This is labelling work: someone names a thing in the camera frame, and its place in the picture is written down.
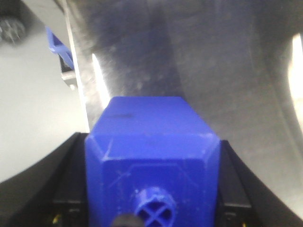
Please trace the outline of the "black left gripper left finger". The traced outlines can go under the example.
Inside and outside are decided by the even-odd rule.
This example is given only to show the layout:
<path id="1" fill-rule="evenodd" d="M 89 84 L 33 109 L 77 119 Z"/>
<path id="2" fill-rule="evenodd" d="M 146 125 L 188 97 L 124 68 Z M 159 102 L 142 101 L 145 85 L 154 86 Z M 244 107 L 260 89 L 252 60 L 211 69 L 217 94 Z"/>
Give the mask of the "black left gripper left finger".
<path id="1" fill-rule="evenodd" d="M 42 160 L 0 184 L 2 227 L 88 226 L 86 136 L 73 134 Z"/>

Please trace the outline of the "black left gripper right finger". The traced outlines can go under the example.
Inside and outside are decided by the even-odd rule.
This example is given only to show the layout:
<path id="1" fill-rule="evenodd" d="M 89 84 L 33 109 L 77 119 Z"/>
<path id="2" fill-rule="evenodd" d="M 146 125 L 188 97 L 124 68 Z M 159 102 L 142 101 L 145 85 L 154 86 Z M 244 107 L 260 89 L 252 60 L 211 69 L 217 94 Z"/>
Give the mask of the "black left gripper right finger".
<path id="1" fill-rule="evenodd" d="M 240 159 L 226 140 L 221 141 L 217 199 L 219 227 L 301 227 L 291 211 Z"/>

